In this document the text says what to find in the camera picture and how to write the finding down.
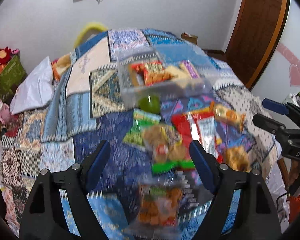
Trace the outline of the orange sleeve forearm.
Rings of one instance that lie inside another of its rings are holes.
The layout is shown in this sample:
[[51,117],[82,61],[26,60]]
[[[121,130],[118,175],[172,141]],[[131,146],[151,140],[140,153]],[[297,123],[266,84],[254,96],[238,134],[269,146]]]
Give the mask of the orange sleeve forearm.
[[289,198],[289,224],[291,224],[300,213],[300,195]]

